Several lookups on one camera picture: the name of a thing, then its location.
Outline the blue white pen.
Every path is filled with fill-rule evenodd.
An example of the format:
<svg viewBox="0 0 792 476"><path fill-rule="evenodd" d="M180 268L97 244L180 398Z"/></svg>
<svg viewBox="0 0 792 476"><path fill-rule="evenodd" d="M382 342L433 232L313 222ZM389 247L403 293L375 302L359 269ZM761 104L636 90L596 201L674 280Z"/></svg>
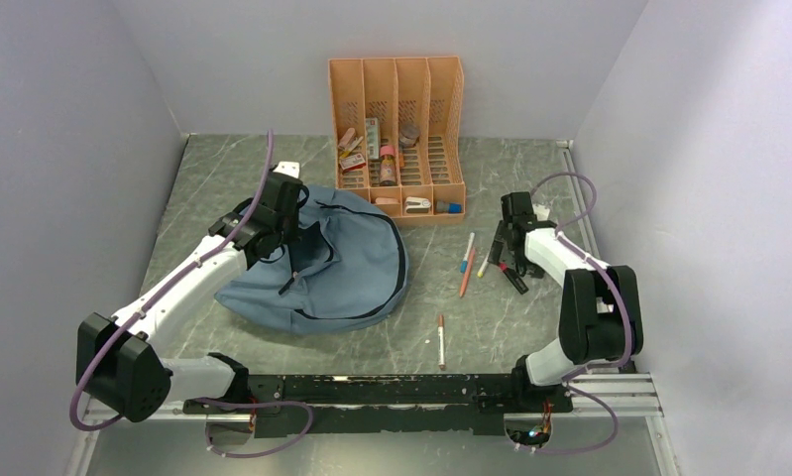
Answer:
<svg viewBox="0 0 792 476"><path fill-rule="evenodd" d="M470 232L469 236L468 236L468 242L467 242L466 250L464 252L464 255L463 255L461 263L460 263L460 272L462 274L466 273L468 265L470 263L470 256L471 256L471 253L472 253L472 251L474 249L475 238L476 238L476 233L474 231Z"/></svg>

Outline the orange pencil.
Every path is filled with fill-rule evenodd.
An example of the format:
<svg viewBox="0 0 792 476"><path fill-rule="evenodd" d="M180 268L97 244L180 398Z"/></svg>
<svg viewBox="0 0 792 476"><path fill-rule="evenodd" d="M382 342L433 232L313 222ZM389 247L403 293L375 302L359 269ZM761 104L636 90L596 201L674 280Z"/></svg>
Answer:
<svg viewBox="0 0 792 476"><path fill-rule="evenodd" d="M466 257L465 263L461 266L461 268L462 268L462 280L461 280L460 288L459 288L459 291L458 291L458 297L459 298L462 298L465 295L466 291L467 291L469 280L470 280L470 276L471 276L471 272L472 272L472 269L473 269L473 264L474 264L474 261L475 261L475 257L476 257L476 248L472 247L470 249L470 251L469 251L469 254Z"/></svg>

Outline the blue student backpack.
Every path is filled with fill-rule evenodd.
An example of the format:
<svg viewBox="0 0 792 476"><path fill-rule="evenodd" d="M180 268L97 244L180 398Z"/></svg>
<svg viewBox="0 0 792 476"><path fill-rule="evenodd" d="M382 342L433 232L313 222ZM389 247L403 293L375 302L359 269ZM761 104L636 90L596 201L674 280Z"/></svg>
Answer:
<svg viewBox="0 0 792 476"><path fill-rule="evenodd" d="M384 320L408 288L395 222L357 194L312 185L300 237L215 294L249 321L294 334L359 330Z"/></svg>

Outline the brown white marker pen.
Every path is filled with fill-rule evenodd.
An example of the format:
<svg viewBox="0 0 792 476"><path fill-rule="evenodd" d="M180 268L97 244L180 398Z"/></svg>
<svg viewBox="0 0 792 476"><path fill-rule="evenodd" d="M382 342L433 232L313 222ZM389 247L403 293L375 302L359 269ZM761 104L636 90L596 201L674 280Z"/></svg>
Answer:
<svg viewBox="0 0 792 476"><path fill-rule="evenodd" d="M445 345L445 318L442 313L437 315L437 343L438 343L438 368L441 371L447 369L446 345Z"/></svg>

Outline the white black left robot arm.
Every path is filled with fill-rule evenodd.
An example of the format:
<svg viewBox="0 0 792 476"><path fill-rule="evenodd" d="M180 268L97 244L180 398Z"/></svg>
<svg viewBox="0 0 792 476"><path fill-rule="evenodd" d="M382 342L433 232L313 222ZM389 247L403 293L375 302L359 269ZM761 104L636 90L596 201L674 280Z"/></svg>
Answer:
<svg viewBox="0 0 792 476"><path fill-rule="evenodd" d="M210 226L187 258L159 283L110 316L91 313L78 327L76 390L70 418L87 394L117 418L139 422L168 403L212 402L233 413L252 402L247 368L220 353L163 359L186 320L251 267L278 256L298 235L298 213L308 192L296 163L282 162L264 177L253 198Z"/></svg>

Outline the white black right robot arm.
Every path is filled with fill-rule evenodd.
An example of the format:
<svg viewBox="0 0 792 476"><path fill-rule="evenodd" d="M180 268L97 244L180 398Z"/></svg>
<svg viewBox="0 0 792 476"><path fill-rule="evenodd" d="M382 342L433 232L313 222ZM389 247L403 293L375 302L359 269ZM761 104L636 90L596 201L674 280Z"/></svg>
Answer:
<svg viewBox="0 0 792 476"><path fill-rule="evenodd" d="M593 257L567 239L557 224L536 215L528 193L501 199L502 217L488 261L520 294L524 277L550 278L562 291L555 338L516 363L524 375L510 384L521 410L535 410L548 387L594 368L620 367L643 347L635 271Z"/></svg>

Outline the yellow white marker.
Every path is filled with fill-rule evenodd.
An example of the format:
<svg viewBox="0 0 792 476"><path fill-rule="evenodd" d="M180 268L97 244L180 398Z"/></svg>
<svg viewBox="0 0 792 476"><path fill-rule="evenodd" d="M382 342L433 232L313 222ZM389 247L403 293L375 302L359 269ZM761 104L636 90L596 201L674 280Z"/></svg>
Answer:
<svg viewBox="0 0 792 476"><path fill-rule="evenodd" d="M480 268L479 268L479 270L477 272L477 277L478 278L482 278L484 276L484 274L486 273L486 270L488 268L488 265L489 265L489 257L486 257L483 260L483 262L482 262L482 264L481 264L481 266L480 266Z"/></svg>

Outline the pink black highlighter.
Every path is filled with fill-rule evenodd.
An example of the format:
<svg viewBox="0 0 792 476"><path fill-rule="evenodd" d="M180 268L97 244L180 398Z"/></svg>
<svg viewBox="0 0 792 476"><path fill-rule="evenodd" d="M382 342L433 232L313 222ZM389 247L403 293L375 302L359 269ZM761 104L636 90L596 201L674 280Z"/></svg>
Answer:
<svg viewBox="0 0 792 476"><path fill-rule="evenodd" d="M508 280L508 282L515 288L520 295L525 295L529 291L529 286L524 280L524 275L521 274L515 265L508 265L506 263L499 263L499 269Z"/></svg>

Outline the white stapler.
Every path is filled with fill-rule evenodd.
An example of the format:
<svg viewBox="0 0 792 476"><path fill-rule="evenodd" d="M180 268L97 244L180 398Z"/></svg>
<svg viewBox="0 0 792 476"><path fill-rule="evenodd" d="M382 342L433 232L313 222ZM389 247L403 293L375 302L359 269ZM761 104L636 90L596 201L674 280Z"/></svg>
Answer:
<svg viewBox="0 0 792 476"><path fill-rule="evenodd" d="M404 214L427 214L431 211L432 204L428 198L408 196L404 200Z"/></svg>

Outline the brown glue bottle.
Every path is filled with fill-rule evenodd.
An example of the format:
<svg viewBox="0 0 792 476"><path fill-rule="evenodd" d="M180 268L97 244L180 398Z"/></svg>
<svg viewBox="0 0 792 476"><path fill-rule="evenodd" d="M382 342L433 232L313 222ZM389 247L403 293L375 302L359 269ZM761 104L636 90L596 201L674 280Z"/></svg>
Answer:
<svg viewBox="0 0 792 476"><path fill-rule="evenodd" d="M380 186L396 186L396 161L391 155L385 155L381 158L379 170L379 185Z"/></svg>

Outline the brown round tape roll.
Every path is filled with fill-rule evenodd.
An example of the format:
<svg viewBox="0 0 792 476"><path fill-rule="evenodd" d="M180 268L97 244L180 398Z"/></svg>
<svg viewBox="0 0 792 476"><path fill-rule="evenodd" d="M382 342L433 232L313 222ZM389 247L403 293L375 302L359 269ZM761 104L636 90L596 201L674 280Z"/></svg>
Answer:
<svg viewBox="0 0 792 476"><path fill-rule="evenodd" d="M420 129L412 122L401 123L398 128L398 143L403 149L414 148L420 137Z"/></svg>

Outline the white green card box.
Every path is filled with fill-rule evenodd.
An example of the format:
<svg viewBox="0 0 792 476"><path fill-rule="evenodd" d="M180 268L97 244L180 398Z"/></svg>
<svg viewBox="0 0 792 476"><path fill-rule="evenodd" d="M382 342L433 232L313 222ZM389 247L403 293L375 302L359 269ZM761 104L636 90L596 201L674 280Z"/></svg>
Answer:
<svg viewBox="0 0 792 476"><path fill-rule="evenodd" d="M365 119L366 151L369 161L377 161L380 157L381 137L380 121L376 117Z"/></svg>

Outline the orange plastic file organizer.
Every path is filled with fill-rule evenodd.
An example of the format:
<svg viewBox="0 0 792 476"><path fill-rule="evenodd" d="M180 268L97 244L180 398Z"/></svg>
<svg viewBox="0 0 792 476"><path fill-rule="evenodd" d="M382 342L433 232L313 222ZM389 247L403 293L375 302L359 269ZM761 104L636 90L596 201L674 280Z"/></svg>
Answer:
<svg viewBox="0 0 792 476"><path fill-rule="evenodd" d="M401 226L462 222L460 58L331 59L328 85L337 188Z"/></svg>

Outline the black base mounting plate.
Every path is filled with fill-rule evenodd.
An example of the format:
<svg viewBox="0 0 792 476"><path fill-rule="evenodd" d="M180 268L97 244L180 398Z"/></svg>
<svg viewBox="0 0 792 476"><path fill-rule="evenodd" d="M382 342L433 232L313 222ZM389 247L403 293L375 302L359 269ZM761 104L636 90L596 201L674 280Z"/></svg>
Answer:
<svg viewBox="0 0 792 476"><path fill-rule="evenodd" d="M569 414L561 385L536 387L526 375L252 375L247 391L222 406L187 401L187 415L251 418L257 438L310 433L469 431L507 435L506 417Z"/></svg>

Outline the aluminium frame rail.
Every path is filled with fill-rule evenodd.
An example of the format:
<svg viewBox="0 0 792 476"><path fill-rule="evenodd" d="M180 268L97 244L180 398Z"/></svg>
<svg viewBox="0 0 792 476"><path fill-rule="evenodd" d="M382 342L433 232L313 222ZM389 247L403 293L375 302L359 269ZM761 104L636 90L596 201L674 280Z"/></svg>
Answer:
<svg viewBox="0 0 792 476"><path fill-rule="evenodd" d="M512 400L507 379L498 374L426 376L257 376L252 384L259 408L231 409L206 403L172 401L162 403L148 417L150 421L204 420L212 422L256 423L278 417L282 408L300 401L316 411L334 410L340 417L359 412L386 411L397 415L412 411L442 413L468 410L479 416L508 419L537 419L539 404L517 404ZM554 417L649 417L661 414L659 398L647 374L600 373L583 375L561 387L548 399Z"/></svg>

